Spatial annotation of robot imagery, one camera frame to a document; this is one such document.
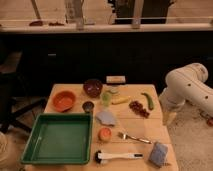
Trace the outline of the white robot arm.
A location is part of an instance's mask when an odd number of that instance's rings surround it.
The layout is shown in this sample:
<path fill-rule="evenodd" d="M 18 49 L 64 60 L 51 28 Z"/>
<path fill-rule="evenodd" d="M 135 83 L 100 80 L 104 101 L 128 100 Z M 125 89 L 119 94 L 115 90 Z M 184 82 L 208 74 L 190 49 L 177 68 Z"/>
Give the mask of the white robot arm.
<path fill-rule="evenodd" d="M 165 77 L 166 87 L 159 95 L 163 124 L 169 125 L 186 101 L 213 117 L 213 88 L 207 86 L 208 70 L 201 63 L 174 69 Z"/>

